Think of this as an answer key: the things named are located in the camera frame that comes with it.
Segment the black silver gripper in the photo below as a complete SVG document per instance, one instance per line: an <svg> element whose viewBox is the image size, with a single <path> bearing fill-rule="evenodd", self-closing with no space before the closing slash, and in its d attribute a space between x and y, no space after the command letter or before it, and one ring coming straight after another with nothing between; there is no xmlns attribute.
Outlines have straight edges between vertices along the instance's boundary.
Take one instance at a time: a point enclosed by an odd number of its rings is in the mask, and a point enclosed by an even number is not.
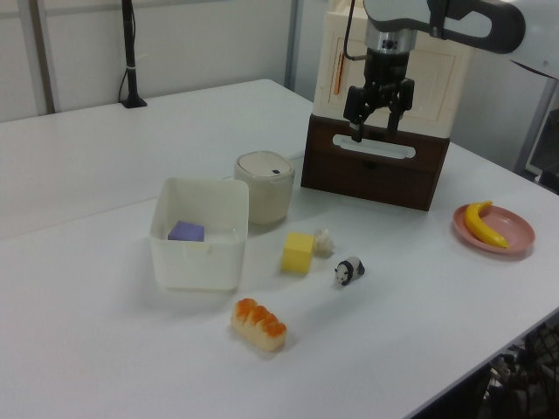
<svg viewBox="0 0 559 419"><path fill-rule="evenodd" d="M347 93L343 117L349 122L351 139L360 143L363 125L372 113L368 105L369 93L391 93L387 130L396 132L399 121L411 110L415 82L406 79L411 50L415 47L416 32L410 29L380 31L368 22L365 36L367 54L364 66L364 87L351 86Z"/></svg>

